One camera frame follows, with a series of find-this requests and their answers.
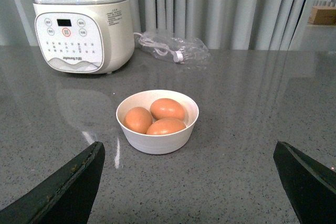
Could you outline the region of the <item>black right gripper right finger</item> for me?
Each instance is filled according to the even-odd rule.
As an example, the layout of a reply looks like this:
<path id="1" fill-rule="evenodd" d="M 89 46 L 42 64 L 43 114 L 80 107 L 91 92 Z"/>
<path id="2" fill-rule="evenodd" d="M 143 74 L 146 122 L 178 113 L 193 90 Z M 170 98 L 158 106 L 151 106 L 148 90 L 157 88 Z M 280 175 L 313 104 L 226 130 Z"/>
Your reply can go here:
<path id="1" fill-rule="evenodd" d="M 335 223 L 335 172 L 286 142 L 273 158 L 300 223 Z"/>

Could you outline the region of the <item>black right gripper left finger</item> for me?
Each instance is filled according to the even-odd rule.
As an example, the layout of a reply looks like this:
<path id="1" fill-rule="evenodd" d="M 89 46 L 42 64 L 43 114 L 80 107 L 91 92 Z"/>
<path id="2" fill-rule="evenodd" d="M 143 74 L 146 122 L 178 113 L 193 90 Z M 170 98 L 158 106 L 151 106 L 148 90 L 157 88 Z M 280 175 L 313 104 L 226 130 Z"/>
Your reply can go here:
<path id="1" fill-rule="evenodd" d="M 24 196 L 1 210 L 1 223 L 87 223 L 105 159 L 94 142 Z"/>

